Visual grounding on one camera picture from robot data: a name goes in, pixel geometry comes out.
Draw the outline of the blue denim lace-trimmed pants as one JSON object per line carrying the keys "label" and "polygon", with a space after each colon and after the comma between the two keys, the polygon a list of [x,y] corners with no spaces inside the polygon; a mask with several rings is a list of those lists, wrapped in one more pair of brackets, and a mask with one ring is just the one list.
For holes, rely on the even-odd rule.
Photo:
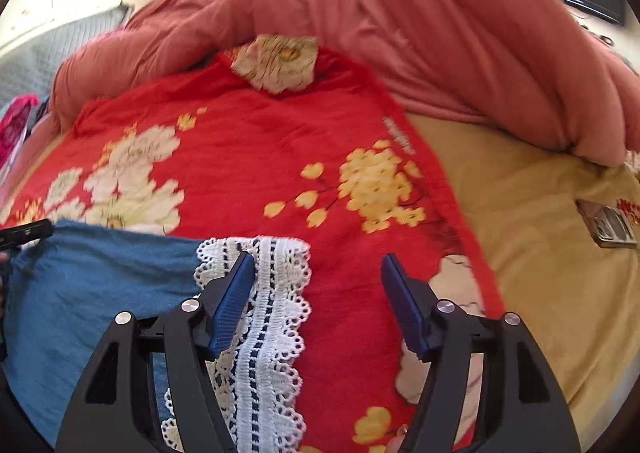
{"label": "blue denim lace-trimmed pants", "polygon": [[213,341],[207,373],[240,451],[296,451],[306,430],[294,363],[311,311],[308,245],[274,236],[196,241],[72,221],[21,249],[3,274],[2,369],[43,440],[58,439],[80,374],[118,312],[165,313],[222,279],[242,254],[253,257],[255,280],[239,320]]}

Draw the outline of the magenta folded clothes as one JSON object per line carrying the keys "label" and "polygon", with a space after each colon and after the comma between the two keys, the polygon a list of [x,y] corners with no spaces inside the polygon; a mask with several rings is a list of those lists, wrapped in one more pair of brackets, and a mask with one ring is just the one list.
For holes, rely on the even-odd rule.
{"label": "magenta folded clothes", "polygon": [[12,152],[17,148],[28,123],[32,109],[39,105],[39,98],[34,94],[26,94],[14,98],[1,115],[1,166],[6,165]]}

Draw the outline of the beige bed sheet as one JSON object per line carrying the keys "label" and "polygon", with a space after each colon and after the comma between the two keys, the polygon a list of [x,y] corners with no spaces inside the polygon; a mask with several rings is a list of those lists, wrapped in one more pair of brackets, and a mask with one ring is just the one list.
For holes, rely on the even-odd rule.
{"label": "beige bed sheet", "polygon": [[501,131],[412,114],[437,154],[506,309],[523,317],[561,385],[582,447],[639,375],[639,253],[593,242],[575,202],[635,204],[639,182]]}

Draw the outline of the grey quilted headboard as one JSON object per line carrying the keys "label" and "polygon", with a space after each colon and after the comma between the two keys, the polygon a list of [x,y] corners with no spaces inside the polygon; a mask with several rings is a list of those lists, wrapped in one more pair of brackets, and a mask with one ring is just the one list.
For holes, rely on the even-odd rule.
{"label": "grey quilted headboard", "polygon": [[122,26],[134,8],[125,3],[74,20],[31,38],[1,57],[1,106],[17,96],[47,98],[58,68],[66,57],[106,32]]}

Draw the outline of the small grey device on bed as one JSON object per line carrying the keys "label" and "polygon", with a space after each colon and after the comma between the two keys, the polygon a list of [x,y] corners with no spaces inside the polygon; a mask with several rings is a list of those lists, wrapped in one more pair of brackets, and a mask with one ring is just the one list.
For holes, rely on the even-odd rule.
{"label": "small grey device on bed", "polygon": [[575,205],[593,242],[599,247],[637,247],[634,231],[622,210],[585,199],[577,199]]}

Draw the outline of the red floral blanket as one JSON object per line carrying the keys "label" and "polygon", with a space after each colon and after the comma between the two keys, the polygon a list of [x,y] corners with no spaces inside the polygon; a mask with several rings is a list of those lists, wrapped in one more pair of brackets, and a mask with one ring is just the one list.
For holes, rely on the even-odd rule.
{"label": "red floral blanket", "polygon": [[229,53],[84,106],[2,212],[179,237],[305,242],[294,452],[384,452],[411,421],[426,366],[408,355],[380,279],[394,254],[478,315],[495,280],[435,153],[372,72],[328,49],[302,90],[270,93]]}

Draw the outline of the pink quilted comforter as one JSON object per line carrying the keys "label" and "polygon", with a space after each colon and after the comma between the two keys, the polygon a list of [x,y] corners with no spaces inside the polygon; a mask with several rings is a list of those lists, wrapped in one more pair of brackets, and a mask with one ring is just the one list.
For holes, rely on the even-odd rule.
{"label": "pink quilted comforter", "polygon": [[311,36],[366,64],[405,109],[489,124],[608,167],[639,147],[639,78],[560,0],[152,0],[69,57],[50,106],[82,106],[261,34]]}

